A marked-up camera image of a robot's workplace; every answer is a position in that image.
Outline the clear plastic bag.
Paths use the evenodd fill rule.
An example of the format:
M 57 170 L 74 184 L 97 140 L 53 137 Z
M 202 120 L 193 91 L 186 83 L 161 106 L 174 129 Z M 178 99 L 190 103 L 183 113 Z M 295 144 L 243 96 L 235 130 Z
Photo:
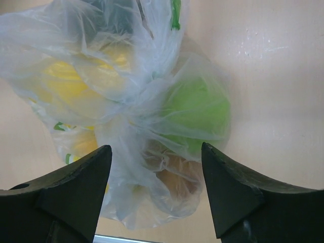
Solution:
M 159 128 L 167 92 L 178 79 L 213 78 L 228 95 L 225 78 L 185 35 L 189 5 L 189 1 L 52 1 L 1 15 L 1 78 L 46 125 L 66 164 L 100 146 L 111 146 L 112 166 L 101 216 L 128 229 L 186 218 L 199 205 L 189 211 L 170 210 L 169 191 L 146 167 L 144 155 L 149 141 L 157 141 L 201 163 L 201 148 L 198 157 L 181 155 L 178 146 L 162 136 L 165 129 Z M 123 111 L 87 127 L 63 123 L 49 114 L 51 93 L 42 83 L 47 66 L 121 45 L 134 53 Z

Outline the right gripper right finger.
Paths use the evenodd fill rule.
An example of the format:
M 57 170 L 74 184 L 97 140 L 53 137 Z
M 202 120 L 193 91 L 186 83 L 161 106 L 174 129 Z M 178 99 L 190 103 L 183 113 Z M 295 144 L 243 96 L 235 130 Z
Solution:
M 209 143 L 201 162 L 221 242 L 323 242 L 323 191 L 281 182 Z

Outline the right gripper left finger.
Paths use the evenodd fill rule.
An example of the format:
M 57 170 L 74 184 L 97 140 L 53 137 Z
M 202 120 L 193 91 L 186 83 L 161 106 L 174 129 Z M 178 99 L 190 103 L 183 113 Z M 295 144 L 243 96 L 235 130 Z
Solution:
M 1 190 L 1 242 L 93 242 L 111 162 L 111 147 L 104 145 Z

